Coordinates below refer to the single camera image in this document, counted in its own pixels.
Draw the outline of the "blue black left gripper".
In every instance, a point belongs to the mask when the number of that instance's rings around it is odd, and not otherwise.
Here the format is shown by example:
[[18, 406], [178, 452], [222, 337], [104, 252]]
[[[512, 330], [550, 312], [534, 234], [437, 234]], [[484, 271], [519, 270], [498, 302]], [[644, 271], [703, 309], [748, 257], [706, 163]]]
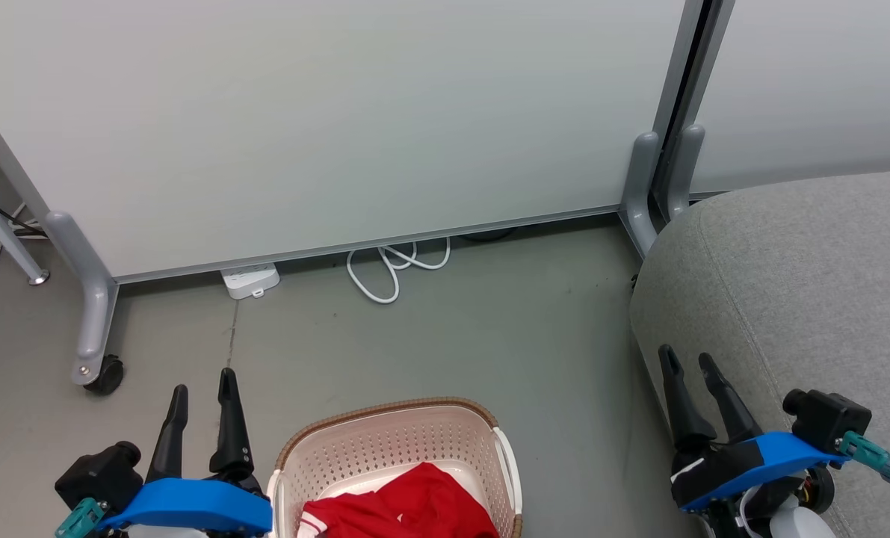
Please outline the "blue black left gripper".
[[[220, 420], [216, 451], [208, 469], [220, 480], [246, 480], [254, 463], [244, 407], [235, 371], [220, 371], [217, 395]], [[199, 529], [240, 537], [273, 531], [271, 502], [243, 488], [219, 480], [179, 479], [182, 476], [184, 432], [188, 423], [188, 388], [173, 389], [143, 487], [123, 512], [107, 516], [101, 528], [163, 527]]]

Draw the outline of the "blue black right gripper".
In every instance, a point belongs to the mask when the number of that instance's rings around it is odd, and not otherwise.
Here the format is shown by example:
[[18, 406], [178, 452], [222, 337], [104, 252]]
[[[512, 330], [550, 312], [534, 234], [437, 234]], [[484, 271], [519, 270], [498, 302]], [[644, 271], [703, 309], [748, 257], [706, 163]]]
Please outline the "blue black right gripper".
[[670, 491], [677, 507], [697, 516], [711, 536], [770, 536], [780, 511], [805, 507], [800, 495], [813, 471], [840, 468], [849, 457], [821, 452], [786, 432], [763, 433], [708, 352], [699, 355], [705, 387], [727, 432], [717, 431], [690, 397], [685, 371], [668, 344], [659, 347], [664, 402], [675, 450]]

